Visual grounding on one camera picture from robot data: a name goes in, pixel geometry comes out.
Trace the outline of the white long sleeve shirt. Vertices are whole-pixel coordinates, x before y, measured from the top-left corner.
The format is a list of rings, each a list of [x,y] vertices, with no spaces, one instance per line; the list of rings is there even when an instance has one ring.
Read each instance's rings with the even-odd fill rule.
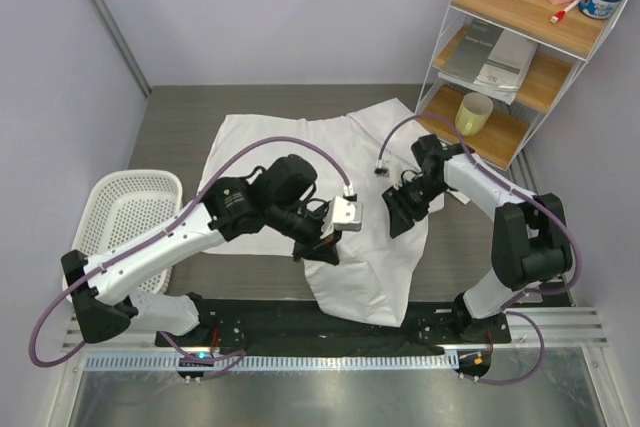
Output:
[[[393,173],[411,177],[416,164],[410,146],[426,131],[408,122],[411,110],[399,99],[327,120],[291,120],[254,114],[225,117],[213,140],[201,180],[207,182],[241,149],[264,138],[279,137],[236,161],[227,175],[240,177],[255,167],[297,154],[316,170],[316,194],[330,200],[342,193],[343,179],[321,155],[295,144],[309,142],[336,160],[352,181],[363,204],[362,228],[346,232],[337,244],[340,263],[306,261],[304,275],[320,309],[335,317],[397,327],[405,317],[413,272],[423,256],[429,222],[422,220],[397,238],[389,235],[389,214],[382,199],[392,184],[375,176],[378,159]]]

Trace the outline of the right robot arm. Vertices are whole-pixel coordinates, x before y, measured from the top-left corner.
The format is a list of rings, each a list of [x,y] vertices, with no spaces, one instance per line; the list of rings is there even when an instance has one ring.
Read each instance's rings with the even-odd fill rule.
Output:
[[[573,265],[564,207],[554,194],[522,192],[486,167],[464,144],[444,146],[436,135],[411,146],[418,171],[388,188],[382,199],[393,238],[422,221],[431,202],[459,191],[492,221],[489,272],[452,304],[451,327],[463,342],[480,343],[518,295],[569,271]]]

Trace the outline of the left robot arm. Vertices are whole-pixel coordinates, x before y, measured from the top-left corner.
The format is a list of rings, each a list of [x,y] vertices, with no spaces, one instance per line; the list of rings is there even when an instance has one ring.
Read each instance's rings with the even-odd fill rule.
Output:
[[[337,264],[337,206],[353,203],[351,185],[330,200],[315,202],[318,174],[304,158],[290,154],[242,177],[220,177],[176,217],[101,254],[65,254],[62,267],[84,342],[98,344],[130,328],[165,332],[193,346],[205,344],[213,322],[202,313],[200,296],[168,296],[140,284],[200,252],[257,234],[269,227],[295,242],[295,258]]]

